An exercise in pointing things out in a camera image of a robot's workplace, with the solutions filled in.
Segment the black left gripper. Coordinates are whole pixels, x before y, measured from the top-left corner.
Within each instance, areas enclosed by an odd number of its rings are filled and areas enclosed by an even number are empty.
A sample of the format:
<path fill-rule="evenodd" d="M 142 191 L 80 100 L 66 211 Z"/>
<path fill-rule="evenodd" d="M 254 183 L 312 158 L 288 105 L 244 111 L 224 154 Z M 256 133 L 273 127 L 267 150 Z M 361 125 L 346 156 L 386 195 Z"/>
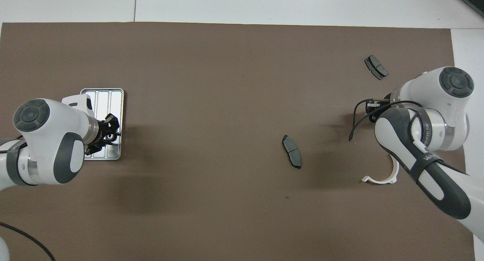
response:
<path fill-rule="evenodd" d="M 102 149 L 120 151 L 120 140 L 105 140 L 108 131 L 118 131 L 120 124 L 117 117 L 109 113 L 105 120 L 88 117 L 88 131 L 85 135 L 85 155 L 95 154 Z"/>

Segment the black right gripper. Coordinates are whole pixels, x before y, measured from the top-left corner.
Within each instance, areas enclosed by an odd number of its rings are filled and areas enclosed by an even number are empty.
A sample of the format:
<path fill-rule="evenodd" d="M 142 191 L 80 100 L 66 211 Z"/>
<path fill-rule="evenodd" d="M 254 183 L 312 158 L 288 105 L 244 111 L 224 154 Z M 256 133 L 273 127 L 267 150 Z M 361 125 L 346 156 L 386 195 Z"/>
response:
<path fill-rule="evenodd" d="M 365 113 L 368 115 L 368 120 L 372 123 L 376 123 L 378 117 L 385 111 L 381 110 L 377 112 L 380 108 L 389 105 L 389 98 L 370 98 L 365 102 Z"/>

